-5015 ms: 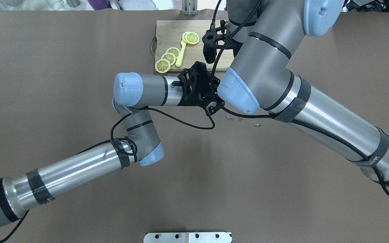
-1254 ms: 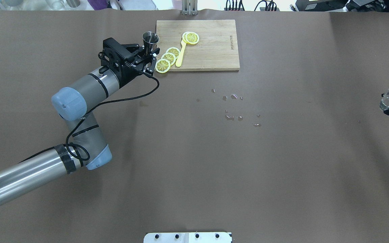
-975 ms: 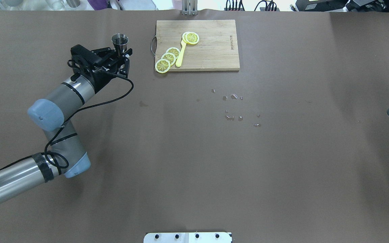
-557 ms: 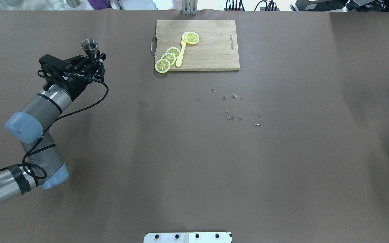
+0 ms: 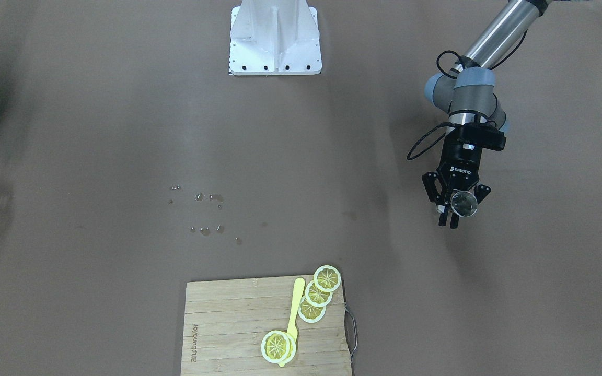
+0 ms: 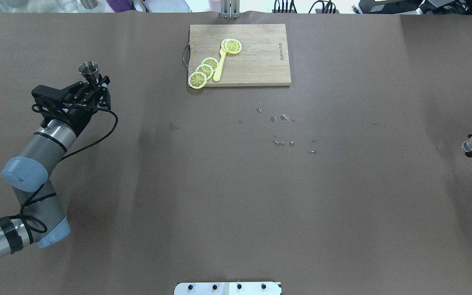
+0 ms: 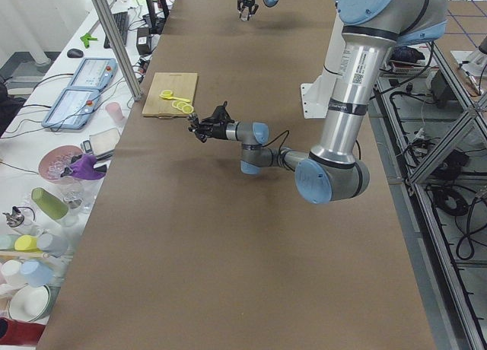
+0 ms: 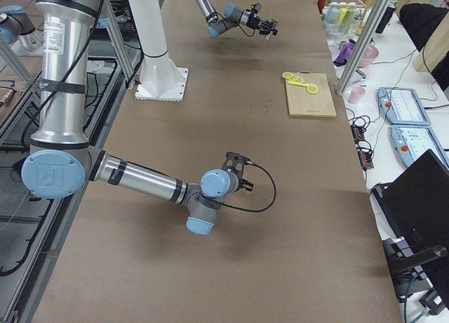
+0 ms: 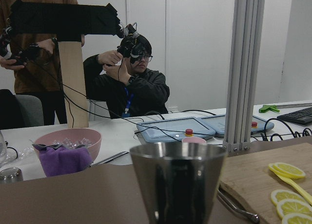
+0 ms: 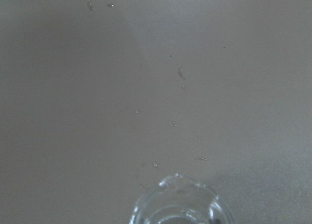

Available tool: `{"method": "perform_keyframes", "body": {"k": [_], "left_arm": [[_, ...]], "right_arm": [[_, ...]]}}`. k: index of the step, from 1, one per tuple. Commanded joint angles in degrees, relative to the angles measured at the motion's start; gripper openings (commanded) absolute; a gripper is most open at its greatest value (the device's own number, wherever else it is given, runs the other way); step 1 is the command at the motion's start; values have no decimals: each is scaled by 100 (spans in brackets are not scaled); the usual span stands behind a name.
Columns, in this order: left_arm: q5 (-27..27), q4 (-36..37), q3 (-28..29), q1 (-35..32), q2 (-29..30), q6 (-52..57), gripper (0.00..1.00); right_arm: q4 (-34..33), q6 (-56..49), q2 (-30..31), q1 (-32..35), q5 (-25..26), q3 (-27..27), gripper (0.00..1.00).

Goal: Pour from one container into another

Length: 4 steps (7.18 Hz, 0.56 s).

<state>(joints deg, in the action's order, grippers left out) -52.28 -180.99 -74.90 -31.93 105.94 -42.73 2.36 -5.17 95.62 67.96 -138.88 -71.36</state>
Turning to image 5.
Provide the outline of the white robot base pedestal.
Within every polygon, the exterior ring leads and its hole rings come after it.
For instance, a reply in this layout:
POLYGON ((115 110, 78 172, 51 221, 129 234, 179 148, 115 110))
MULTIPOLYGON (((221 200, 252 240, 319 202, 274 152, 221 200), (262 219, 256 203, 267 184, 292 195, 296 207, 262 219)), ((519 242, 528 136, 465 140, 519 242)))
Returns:
POLYGON ((230 21, 230 75, 321 74, 318 12, 308 2, 243 1, 230 21))

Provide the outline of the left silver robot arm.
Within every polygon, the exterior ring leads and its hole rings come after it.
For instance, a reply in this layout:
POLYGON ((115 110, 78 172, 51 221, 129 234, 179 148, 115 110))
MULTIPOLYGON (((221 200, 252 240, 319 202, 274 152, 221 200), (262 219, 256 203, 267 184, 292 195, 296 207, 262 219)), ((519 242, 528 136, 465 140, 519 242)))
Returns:
POLYGON ((442 143, 442 152, 437 168, 421 180, 440 226, 458 228, 459 221, 474 216, 492 191, 480 180, 482 153, 504 150, 509 126, 494 92, 495 69, 518 50, 549 5, 549 1, 508 1, 466 53, 447 50, 436 58, 438 73, 427 81, 424 93, 447 120, 427 132, 427 136, 440 133, 434 143, 442 143), (443 55, 455 58, 448 71, 441 66, 443 55))

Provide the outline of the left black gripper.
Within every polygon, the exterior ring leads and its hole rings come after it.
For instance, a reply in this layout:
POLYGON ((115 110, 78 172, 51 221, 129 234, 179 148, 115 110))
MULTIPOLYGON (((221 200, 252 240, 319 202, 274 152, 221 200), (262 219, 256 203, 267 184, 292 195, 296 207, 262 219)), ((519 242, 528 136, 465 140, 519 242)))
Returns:
POLYGON ((478 206, 492 193, 480 183, 479 168, 483 148, 463 143, 461 128, 452 128, 442 138, 442 152, 437 171, 421 176, 428 199, 439 210, 438 226, 458 229, 459 215, 454 214, 452 198, 459 191, 473 191, 478 206))

